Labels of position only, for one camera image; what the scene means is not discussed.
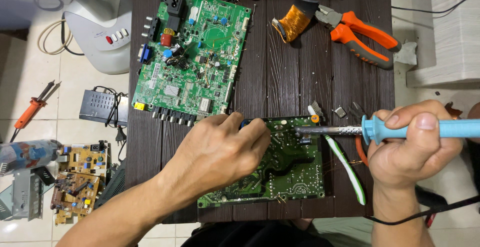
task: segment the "green circuit board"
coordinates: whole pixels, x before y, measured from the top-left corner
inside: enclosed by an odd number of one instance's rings
[[[166,108],[197,120],[225,113],[251,10],[222,0],[185,0],[185,13],[172,39],[172,47],[179,44],[184,49],[183,68],[162,60],[169,49],[160,45],[167,10],[167,3],[160,2],[158,34],[148,42],[152,57],[142,65],[132,105],[140,103],[136,108],[146,111]]]
[[[309,116],[263,120],[272,136],[257,170],[230,186],[203,195],[197,201],[199,208],[325,196],[318,137],[297,136],[294,131],[296,126],[315,123]]]

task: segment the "dark wooden tabletop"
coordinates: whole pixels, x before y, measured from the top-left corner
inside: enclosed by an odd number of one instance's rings
[[[283,43],[271,25],[290,9],[293,0],[240,0],[239,5],[256,10],[250,19],[246,42],[238,65],[236,85],[230,108],[245,118],[308,115],[307,106],[317,101],[324,109],[327,124],[356,124],[352,116],[339,118],[332,109],[346,111],[359,103],[371,115],[378,109],[394,107],[393,71],[366,64],[339,43],[333,43],[329,31],[312,20],[309,27],[291,44]],[[339,13],[354,11],[356,16],[391,33],[390,0],[320,0]],[[145,17],[153,17],[159,0],[134,0],[130,52],[129,95],[137,84],[141,64],[137,53],[143,43],[141,33]],[[367,46],[391,57],[387,49],[359,35]],[[129,109],[126,187],[145,182],[162,170],[172,158],[189,127],[153,119],[152,114]],[[352,136],[336,136],[349,161],[360,158]],[[366,206],[357,201],[347,172],[322,144],[326,197],[198,209],[196,203],[164,220],[165,224],[226,222],[266,219],[326,218],[373,214],[373,179],[368,168],[359,163],[354,172],[363,186]]]

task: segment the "person's right hand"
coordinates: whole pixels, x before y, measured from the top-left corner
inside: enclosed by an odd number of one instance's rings
[[[440,138],[438,120],[452,118],[436,100],[426,100],[393,111],[374,113],[389,129],[408,126],[406,139],[389,138],[379,145],[372,141],[368,163],[377,187],[412,188],[432,177],[462,150],[459,138]]]
[[[189,202],[253,173],[270,144],[270,130],[254,119],[239,130],[243,115],[209,116],[185,136],[159,176],[172,196]]]

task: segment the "yellow circuit board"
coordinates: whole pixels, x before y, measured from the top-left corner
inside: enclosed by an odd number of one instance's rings
[[[64,145],[58,157],[50,208],[56,210],[55,225],[66,224],[73,215],[81,220],[91,213],[99,192],[107,185],[107,169],[111,163],[110,144]]]

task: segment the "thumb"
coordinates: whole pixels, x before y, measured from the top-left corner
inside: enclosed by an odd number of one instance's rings
[[[406,140],[399,146],[404,168],[420,169],[440,149],[440,128],[435,115],[423,112],[415,116],[406,131]]]

